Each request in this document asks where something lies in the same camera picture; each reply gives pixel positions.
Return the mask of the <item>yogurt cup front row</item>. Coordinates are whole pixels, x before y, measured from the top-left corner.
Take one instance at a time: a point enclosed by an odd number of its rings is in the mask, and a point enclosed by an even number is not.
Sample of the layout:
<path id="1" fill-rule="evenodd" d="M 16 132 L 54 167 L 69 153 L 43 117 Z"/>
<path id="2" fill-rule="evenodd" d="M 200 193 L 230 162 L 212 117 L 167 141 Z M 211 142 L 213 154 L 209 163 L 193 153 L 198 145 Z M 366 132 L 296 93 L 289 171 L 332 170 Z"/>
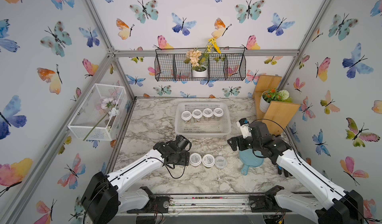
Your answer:
<path id="1" fill-rule="evenodd" d="M 202 156 L 199 153 L 192 153 L 189 158 L 189 164 L 198 167 L 202 164 Z"/>
<path id="2" fill-rule="evenodd" d="M 215 157 L 212 154 L 206 154 L 202 157 L 202 164 L 206 168 L 212 168 L 215 165 Z"/>

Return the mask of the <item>yogurt cup row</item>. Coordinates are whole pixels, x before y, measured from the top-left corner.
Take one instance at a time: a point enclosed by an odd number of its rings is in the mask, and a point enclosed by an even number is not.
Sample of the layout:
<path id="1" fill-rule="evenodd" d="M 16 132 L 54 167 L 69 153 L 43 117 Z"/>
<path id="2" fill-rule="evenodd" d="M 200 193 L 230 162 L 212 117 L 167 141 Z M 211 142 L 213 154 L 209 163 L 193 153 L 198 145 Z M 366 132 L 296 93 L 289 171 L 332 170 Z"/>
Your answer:
<path id="1" fill-rule="evenodd" d="M 202 164 L 206 168 L 212 168 L 215 165 L 215 157 L 212 154 L 206 154 L 202 157 Z"/>
<path id="2" fill-rule="evenodd" d="M 192 112 L 192 117 L 193 117 L 195 122 L 200 122 L 202 117 L 203 117 L 203 112 L 199 109 L 195 109 Z"/>
<path id="3" fill-rule="evenodd" d="M 215 120 L 220 120 L 224 115 L 224 110 L 222 108 L 215 108 L 213 110 L 213 115 Z"/>
<path id="4" fill-rule="evenodd" d="M 198 167 L 202 164 L 202 156 L 199 153 L 192 153 L 189 158 L 189 164 Z"/>
<path id="5" fill-rule="evenodd" d="M 213 117 L 213 110 L 210 108 L 205 108 L 203 110 L 203 118 L 205 121 L 209 121 Z"/>
<path id="6" fill-rule="evenodd" d="M 190 111 L 184 111 L 181 113 L 181 119 L 188 123 L 193 118 L 192 113 Z"/>

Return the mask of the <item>yogurt cup back row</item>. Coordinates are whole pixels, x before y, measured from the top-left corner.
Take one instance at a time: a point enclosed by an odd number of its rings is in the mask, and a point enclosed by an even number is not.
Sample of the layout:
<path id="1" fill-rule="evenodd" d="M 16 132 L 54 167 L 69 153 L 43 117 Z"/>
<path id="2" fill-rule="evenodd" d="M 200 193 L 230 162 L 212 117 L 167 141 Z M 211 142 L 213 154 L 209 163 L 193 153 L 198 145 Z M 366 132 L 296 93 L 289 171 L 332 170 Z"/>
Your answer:
<path id="1" fill-rule="evenodd" d="M 192 117 L 193 117 L 195 122 L 200 122 L 202 117 L 203 117 L 203 112 L 199 109 L 195 109 L 192 112 Z"/>
<path id="2" fill-rule="evenodd" d="M 209 121 L 213 117 L 213 110 L 210 108 L 205 108 L 203 110 L 203 118 L 205 121 Z"/>
<path id="3" fill-rule="evenodd" d="M 213 115 L 215 120 L 220 120 L 224 115 L 224 110 L 222 108 L 215 108 L 213 110 Z"/>
<path id="4" fill-rule="evenodd" d="M 181 119 L 188 123 L 193 118 L 192 113 L 190 111 L 184 111 L 181 113 Z"/>

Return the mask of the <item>yogurt cup clear lid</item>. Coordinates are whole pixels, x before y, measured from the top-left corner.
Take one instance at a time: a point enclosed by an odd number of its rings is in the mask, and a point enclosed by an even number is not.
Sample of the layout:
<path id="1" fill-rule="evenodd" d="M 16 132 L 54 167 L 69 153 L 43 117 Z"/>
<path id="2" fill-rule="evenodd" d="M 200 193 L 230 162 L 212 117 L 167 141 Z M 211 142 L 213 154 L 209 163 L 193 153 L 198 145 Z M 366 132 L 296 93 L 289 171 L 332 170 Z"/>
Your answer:
<path id="1" fill-rule="evenodd" d="M 215 157 L 215 166 L 218 169 L 224 169 L 227 166 L 226 158 L 221 155 Z"/>

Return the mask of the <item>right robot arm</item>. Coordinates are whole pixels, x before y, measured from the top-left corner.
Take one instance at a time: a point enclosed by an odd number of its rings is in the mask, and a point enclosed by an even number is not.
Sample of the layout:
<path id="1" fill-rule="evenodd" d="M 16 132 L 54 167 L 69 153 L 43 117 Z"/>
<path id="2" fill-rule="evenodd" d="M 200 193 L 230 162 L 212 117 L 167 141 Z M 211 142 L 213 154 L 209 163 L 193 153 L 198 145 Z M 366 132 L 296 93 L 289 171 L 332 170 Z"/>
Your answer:
<path id="1" fill-rule="evenodd" d="M 308 199 L 282 186 L 268 190 L 266 205 L 295 212 L 316 224 L 364 224 L 364 200 L 352 190 L 346 191 L 316 171 L 297 152 L 280 138 L 274 138 L 263 119 L 248 122 L 242 118 L 237 122 L 241 135 L 227 142 L 233 151 L 259 151 L 261 158 L 268 158 L 297 179 L 314 199 Z"/>

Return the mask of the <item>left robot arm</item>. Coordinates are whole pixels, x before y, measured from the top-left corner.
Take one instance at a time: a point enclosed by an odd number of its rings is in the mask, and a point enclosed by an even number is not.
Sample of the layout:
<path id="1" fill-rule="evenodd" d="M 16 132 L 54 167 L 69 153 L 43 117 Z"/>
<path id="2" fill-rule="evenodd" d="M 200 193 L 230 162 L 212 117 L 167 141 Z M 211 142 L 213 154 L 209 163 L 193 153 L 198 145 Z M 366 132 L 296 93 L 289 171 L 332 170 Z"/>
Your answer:
<path id="1" fill-rule="evenodd" d="M 130 188 L 156 169 L 165 167 L 170 171 L 177 165 L 188 166 L 191 147 L 191 141 L 177 135 L 175 140 L 156 143 L 145 155 L 122 169 L 108 174 L 96 173 L 81 199 L 84 215 L 93 224 L 107 224 L 117 214 L 129 211 L 159 214 L 156 196 L 148 187 L 135 191 Z"/>

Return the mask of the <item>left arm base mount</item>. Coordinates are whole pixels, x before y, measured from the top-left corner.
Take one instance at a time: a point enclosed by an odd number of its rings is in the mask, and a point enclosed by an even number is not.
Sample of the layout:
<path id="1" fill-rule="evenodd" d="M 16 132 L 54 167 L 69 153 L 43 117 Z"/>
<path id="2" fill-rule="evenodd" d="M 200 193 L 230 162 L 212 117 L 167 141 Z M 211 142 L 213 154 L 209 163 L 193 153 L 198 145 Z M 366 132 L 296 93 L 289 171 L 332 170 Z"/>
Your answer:
<path id="1" fill-rule="evenodd" d="M 125 211 L 129 214 L 140 213 L 168 213 L 170 198 L 157 196 L 147 187 L 140 187 L 128 198 L 129 208 Z"/>

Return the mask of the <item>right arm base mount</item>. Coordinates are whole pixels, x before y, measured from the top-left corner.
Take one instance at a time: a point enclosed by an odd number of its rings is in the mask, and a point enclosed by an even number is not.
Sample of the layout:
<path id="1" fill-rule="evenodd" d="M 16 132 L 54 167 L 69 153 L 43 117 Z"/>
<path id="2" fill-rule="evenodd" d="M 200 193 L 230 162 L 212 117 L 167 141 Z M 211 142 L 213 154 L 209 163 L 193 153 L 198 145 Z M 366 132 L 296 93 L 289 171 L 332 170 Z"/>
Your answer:
<path id="1" fill-rule="evenodd" d="M 276 185 L 264 194 L 249 196 L 249 206 L 253 213 L 277 212 L 281 207 L 276 202 L 276 193 L 284 187 Z"/>

